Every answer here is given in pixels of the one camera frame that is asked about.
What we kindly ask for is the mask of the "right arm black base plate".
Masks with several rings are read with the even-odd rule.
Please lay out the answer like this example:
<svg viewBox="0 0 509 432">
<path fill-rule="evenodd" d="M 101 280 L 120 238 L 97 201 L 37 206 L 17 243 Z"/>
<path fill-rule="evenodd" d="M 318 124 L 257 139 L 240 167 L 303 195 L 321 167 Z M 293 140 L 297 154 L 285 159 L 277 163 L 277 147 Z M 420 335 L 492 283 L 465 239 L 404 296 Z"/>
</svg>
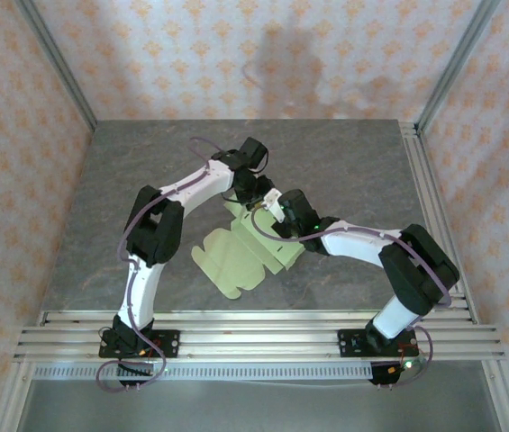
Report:
<svg viewBox="0 0 509 432">
<path fill-rule="evenodd" d="M 386 339 L 375 330 L 343 328 L 337 333 L 341 357 L 416 357 L 420 354 L 413 330 L 403 330 Z"/>
</svg>

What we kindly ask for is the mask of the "black controller board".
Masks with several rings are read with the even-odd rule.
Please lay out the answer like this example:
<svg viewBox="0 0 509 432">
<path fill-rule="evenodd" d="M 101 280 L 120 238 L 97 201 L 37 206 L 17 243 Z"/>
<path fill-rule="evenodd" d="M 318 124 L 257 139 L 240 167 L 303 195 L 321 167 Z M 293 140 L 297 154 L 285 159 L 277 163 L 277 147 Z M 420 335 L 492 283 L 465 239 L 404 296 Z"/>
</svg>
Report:
<svg viewBox="0 0 509 432">
<path fill-rule="evenodd" d="M 369 382 L 378 389 L 394 389 L 412 383 L 418 376 L 414 367 L 398 361 L 373 362 Z"/>
</svg>

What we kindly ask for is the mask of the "light green paper box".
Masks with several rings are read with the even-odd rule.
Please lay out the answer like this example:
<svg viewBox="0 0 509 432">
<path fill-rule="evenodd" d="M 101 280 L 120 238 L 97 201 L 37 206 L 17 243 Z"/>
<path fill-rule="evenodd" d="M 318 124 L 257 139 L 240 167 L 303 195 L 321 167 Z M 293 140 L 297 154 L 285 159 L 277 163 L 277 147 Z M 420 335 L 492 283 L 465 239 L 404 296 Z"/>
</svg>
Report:
<svg viewBox="0 0 509 432">
<path fill-rule="evenodd" d="M 192 248 L 191 257 L 224 297 L 237 300 L 260 285 L 267 272 L 290 269 L 304 247 L 261 236 L 251 224 L 251 212 L 238 203 L 224 207 L 233 216 L 230 227 L 211 231 L 201 246 Z"/>
</svg>

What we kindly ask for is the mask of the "aluminium frame leg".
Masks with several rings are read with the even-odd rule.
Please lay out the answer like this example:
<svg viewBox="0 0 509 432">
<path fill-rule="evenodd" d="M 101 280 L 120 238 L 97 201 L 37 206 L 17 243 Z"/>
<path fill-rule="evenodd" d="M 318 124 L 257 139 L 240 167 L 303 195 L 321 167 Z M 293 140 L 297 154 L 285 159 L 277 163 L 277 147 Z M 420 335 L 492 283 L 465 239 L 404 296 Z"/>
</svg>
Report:
<svg viewBox="0 0 509 432">
<path fill-rule="evenodd" d="M 482 361 L 486 383 L 502 432 L 509 432 L 509 363 L 505 360 Z"/>
<path fill-rule="evenodd" d="M 12 363 L 0 398 L 0 432 L 16 432 L 28 396 L 35 363 Z"/>
</svg>

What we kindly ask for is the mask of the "aluminium side rail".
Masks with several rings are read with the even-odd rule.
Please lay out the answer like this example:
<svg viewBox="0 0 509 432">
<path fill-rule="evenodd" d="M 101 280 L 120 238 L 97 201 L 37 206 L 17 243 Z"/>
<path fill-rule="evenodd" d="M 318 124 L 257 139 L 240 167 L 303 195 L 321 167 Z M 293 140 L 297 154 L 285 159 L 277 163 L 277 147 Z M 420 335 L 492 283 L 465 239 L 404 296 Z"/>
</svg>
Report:
<svg viewBox="0 0 509 432">
<path fill-rule="evenodd" d="M 424 146 L 424 136 L 418 133 L 415 125 L 411 122 L 400 121 L 399 128 L 413 172 L 427 230 L 449 256 L 460 273 L 459 282 L 450 290 L 450 295 L 453 298 L 450 309 L 465 309 L 468 312 L 468 320 L 473 324 L 478 324 L 479 318 L 468 288 L 468 280 L 459 258 L 458 249 L 450 230 L 449 218 L 438 178 L 434 173 L 429 152 Z"/>
</svg>

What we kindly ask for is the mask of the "aluminium mounting rail beam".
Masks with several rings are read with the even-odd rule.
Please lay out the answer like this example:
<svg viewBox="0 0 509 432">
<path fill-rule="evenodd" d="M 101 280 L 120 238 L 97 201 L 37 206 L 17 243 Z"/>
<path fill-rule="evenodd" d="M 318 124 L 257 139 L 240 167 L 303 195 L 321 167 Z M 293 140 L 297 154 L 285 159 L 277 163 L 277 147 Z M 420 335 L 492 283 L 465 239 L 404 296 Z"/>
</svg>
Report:
<svg viewBox="0 0 509 432">
<path fill-rule="evenodd" d="M 373 311 L 255 310 L 172 311 L 156 314 L 160 329 L 180 333 L 180 362 L 337 361 L 337 332 L 361 329 Z M 38 325 L 22 330 L 14 351 L 28 361 L 91 361 L 98 358 L 100 329 L 112 323 L 111 311 L 47 311 Z M 468 310 L 432 312 L 416 339 L 432 347 L 439 361 L 494 360 L 504 357 L 494 325 L 474 323 Z"/>
</svg>

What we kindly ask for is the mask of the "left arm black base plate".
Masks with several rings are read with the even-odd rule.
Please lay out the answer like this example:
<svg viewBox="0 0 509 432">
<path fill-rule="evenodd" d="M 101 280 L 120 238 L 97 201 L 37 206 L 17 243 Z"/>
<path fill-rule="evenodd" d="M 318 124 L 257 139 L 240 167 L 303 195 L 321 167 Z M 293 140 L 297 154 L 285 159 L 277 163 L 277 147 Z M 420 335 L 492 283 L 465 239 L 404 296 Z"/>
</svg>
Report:
<svg viewBox="0 0 509 432">
<path fill-rule="evenodd" d="M 166 358 L 177 358 L 180 337 L 178 330 L 150 329 L 143 332 L 143 335 L 159 348 Z M 123 334 L 112 328 L 103 328 L 98 356 L 108 359 L 134 359 L 159 357 L 159 353 L 131 328 L 127 328 Z"/>
</svg>

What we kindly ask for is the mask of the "aluminium frame post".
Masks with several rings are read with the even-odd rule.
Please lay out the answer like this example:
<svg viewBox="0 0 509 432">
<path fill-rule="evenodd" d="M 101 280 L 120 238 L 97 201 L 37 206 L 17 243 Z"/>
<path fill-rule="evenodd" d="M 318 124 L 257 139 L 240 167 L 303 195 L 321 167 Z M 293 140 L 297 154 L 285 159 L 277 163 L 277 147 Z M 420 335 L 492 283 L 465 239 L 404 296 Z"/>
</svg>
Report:
<svg viewBox="0 0 509 432">
<path fill-rule="evenodd" d="M 476 11 L 473 13 L 446 67 L 433 88 L 422 113 L 414 123 L 414 129 L 418 136 L 421 136 L 429 129 L 433 118 L 440 110 L 442 103 L 456 82 L 462 68 L 467 63 L 473 49 L 479 42 L 481 35 L 491 21 L 501 1 L 502 0 L 480 0 Z"/>
<path fill-rule="evenodd" d="M 53 66 L 87 127 L 91 131 L 95 131 L 97 118 L 94 111 L 34 0 L 14 0 L 14 3 L 34 33 L 43 53 Z"/>
</svg>

